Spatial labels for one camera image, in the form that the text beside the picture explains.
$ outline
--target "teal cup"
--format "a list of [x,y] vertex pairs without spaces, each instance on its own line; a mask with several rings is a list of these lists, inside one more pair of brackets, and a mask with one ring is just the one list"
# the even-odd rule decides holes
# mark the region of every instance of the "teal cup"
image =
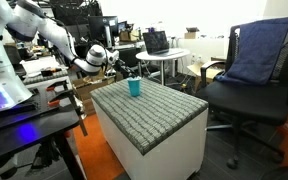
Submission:
[[139,96],[141,94],[141,78],[127,78],[127,82],[131,96]]

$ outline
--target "black table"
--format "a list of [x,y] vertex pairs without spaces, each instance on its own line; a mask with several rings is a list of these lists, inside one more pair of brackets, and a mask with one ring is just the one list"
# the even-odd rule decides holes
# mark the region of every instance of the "black table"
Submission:
[[78,125],[79,117],[69,98],[62,99],[56,111],[0,128],[0,160],[54,138],[72,177],[74,179],[84,179],[84,175],[64,136],[66,131]]

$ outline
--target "round table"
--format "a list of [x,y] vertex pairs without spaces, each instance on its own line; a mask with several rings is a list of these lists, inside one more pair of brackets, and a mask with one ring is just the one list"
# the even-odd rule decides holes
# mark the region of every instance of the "round table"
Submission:
[[167,60],[176,60],[178,58],[181,58],[190,54],[190,51],[187,49],[180,49],[180,50],[182,50],[182,52],[168,55],[168,56],[151,55],[151,54],[148,54],[147,51],[143,51],[143,52],[136,54],[136,58],[140,60],[146,60],[146,61],[161,61],[161,65],[160,65],[161,84],[165,85],[164,62]]

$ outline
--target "office chair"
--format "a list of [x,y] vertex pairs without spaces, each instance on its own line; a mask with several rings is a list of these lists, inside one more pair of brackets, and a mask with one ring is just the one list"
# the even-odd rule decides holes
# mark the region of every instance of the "office chair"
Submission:
[[[283,160],[284,152],[260,139],[255,133],[247,129],[250,124],[262,123],[270,126],[281,126],[288,117],[288,30],[281,41],[274,60],[272,73],[263,84],[240,83],[224,81],[221,79],[227,75],[239,58],[242,45],[247,46],[247,41],[241,44],[243,37],[242,25],[233,26],[230,30],[229,49],[226,62],[210,61],[201,67],[201,89],[196,96],[208,101],[211,116],[226,119],[229,125],[207,127],[208,131],[232,128],[234,132],[234,155],[227,161],[227,166],[236,169],[238,165],[239,135],[246,135],[269,149],[276,152],[276,160]],[[256,49],[258,54],[263,50]],[[225,71],[217,76],[214,82],[206,85],[206,71],[214,64],[225,64]]]
[[22,78],[24,75],[26,75],[26,71],[23,65],[20,64],[22,58],[18,52],[17,47],[12,45],[4,45],[4,49],[6,51],[8,58],[11,61],[11,64],[13,65],[16,75]]

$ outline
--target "blue towel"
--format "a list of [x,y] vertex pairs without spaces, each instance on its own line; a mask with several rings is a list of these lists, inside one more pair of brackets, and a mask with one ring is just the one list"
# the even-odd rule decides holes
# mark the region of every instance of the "blue towel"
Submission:
[[239,54],[218,81],[264,85],[274,70],[288,32],[288,17],[240,26]]

